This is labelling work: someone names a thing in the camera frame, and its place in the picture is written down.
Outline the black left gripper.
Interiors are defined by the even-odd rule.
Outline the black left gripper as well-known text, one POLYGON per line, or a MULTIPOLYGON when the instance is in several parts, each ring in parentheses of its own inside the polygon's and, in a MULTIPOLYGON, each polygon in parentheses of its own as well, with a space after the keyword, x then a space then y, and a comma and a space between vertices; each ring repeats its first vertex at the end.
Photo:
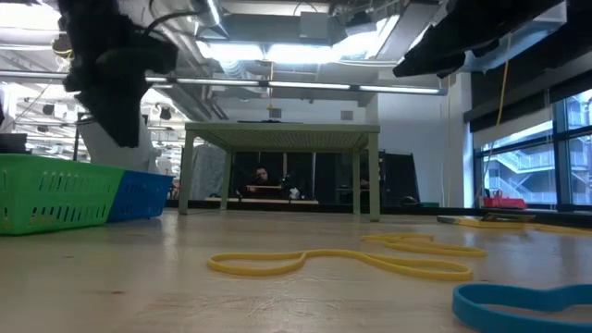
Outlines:
POLYGON ((179 49, 119 12, 117 0, 57 0, 73 60, 63 80, 118 146, 139 144, 145 73, 167 74, 179 49))

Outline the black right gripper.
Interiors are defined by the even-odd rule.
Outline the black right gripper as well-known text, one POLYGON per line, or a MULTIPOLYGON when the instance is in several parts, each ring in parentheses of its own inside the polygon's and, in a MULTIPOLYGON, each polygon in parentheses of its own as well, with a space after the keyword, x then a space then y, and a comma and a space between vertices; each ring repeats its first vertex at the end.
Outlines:
POLYGON ((446 78, 464 65, 465 51, 485 47, 561 1, 449 0, 447 15, 429 32, 429 54, 411 50, 392 72, 446 78))

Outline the blue plastic basket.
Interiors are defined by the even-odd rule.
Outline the blue plastic basket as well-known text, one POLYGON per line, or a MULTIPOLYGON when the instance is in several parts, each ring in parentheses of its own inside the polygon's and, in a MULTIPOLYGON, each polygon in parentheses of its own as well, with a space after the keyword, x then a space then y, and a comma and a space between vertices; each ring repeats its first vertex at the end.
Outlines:
POLYGON ((172 176, 126 170, 107 222, 160 216, 165 208, 172 180, 172 176))

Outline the yellow rubber band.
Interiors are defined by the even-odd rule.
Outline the yellow rubber band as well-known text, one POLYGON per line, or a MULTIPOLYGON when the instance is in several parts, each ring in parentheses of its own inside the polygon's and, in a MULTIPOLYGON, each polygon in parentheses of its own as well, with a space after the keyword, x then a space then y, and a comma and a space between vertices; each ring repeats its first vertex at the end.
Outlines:
POLYGON ((350 250, 318 249, 294 253, 219 253, 211 256, 207 266, 217 272, 244 277, 273 277, 285 275, 304 267, 307 259, 316 257, 340 257, 354 259, 367 265, 412 278, 441 281, 469 281, 474 277, 473 270, 455 262, 415 259, 363 253, 350 250), (226 261, 282 261, 294 262, 277 267, 247 267, 229 265, 226 261))
POLYGON ((385 247, 409 253, 424 253, 459 257, 485 257, 487 252, 480 248, 451 245, 439 242, 411 241, 406 239, 385 240, 385 247))
POLYGON ((363 241, 383 241, 383 242, 417 242, 428 241, 435 239, 432 234, 424 233, 389 233, 389 234, 372 234, 362 236, 363 241))

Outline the green plastic basket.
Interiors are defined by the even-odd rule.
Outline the green plastic basket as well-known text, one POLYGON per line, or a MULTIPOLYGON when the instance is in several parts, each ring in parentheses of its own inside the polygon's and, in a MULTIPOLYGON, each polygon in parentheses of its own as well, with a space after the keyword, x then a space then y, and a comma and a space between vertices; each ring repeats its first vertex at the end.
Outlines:
POLYGON ((32 154, 0 154, 0 235, 103 225, 124 170, 32 154))

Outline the black monitor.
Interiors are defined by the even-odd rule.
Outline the black monitor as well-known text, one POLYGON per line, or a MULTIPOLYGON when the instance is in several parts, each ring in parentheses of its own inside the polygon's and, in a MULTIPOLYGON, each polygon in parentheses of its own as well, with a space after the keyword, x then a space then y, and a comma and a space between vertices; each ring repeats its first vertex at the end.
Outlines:
POLYGON ((0 154, 25 154, 26 143, 24 133, 0 133, 0 154))

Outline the black partition panel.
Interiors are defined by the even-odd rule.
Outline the black partition panel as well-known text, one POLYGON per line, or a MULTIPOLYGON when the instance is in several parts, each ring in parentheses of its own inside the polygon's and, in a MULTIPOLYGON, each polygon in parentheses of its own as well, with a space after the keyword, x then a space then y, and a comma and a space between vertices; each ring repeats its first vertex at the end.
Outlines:
MULTIPOLYGON (((379 156, 379 189, 382 206, 418 205, 420 195, 413 156, 379 156)), ((305 200, 319 204, 352 204, 352 156, 336 153, 236 153, 233 156, 230 195, 241 199, 305 200), (246 185, 258 167, 280 181, 277 199, 253 198, 246 185)))

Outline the ceiling light strip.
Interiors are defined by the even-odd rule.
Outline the ceiling light strip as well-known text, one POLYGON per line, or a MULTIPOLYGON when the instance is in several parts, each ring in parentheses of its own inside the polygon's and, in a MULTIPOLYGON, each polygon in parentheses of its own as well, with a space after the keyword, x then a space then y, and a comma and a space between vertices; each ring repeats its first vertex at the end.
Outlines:
MULTIPOLYGON (((0 69, 0 79, 32 79, 32 80, 63 80, 66 72, 48 71, 19 71, 0 69)), ((149 83, 163 84, 193 84, 224 87, 259 87, 259 88, 286 88, 322 91, 344 91, 356 93, 393 93, 393 94, 417 94, 417 95, 447 95, 448 90, 443 88, 417 87, 417 86, 381 86, 369 84, 343 84, 321 83, 283 80, 230 80, 230 79, 206 79, 184 77, 147 77, 149 83)))

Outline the window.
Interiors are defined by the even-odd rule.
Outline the window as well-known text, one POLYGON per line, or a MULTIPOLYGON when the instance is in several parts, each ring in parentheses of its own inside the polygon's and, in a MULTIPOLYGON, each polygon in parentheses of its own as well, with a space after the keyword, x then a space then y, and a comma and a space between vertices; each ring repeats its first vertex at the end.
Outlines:
POLYGON ((530 207, 592 207, 592 89, 473 133, 475 188, 530 207))

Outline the red storage bin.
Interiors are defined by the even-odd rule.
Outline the red storage bin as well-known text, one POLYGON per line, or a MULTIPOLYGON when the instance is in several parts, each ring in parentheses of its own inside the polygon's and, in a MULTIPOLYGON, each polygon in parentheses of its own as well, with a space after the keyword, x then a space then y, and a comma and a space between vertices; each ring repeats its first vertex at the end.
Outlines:
POLYGON ((526 202, 521 198, 485 197, 483 199, 483 205, 486 208, 499 209, 524 210, 527 208, 526 202))

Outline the green perforated metal shelf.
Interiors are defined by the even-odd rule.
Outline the green perforated metal shelf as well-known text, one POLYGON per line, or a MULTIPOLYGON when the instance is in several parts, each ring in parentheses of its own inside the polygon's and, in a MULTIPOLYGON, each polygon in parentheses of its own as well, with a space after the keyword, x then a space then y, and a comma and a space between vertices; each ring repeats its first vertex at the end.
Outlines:
POLYGON ((341 153, 352 158, 352 204, 361 213, 360 156, 368 152, 369 219, 380 219, 378 125, 298 123, 186 123, 181 157, 178 212, 187 215, 192 191, 194 141, 200 138, 227 153, 220 208, 228 206, 232 155, 237 152, 341 153))

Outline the person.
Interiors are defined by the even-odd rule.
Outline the person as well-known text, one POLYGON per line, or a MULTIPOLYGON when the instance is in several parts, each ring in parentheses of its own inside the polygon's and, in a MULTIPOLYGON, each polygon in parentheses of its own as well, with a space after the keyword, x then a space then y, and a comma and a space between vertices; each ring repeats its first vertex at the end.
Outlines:
POLYGON ((281 196, 279 179, 271 177, 262 166, 255 170, 254 177, 245 189, 247 194, 253 198, 277 199, 281 196))

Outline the black aluminium table frame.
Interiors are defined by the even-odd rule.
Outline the black aluminium table frame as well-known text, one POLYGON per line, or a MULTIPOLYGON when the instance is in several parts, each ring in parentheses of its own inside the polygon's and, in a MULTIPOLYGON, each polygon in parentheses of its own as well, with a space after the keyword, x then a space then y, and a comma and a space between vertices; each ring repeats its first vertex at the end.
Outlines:
MULTIPOLYGON (((275 212, 305 212, 328 214, 352 214, 351 205, 320 204, 320 203, 276 203, 276 202, 229 202, 228 209, 243 211, 275 211, 275 212)), ((411 216, 485 216, 498 215, 530 215, 540 224, 563 227, 592 229, 592 212, 555 212, 555 211, 518 211, 479 208, 441 208, 441 207, 410 207, 386 206, 380 209, 382 215, 411 215, 411 216)))

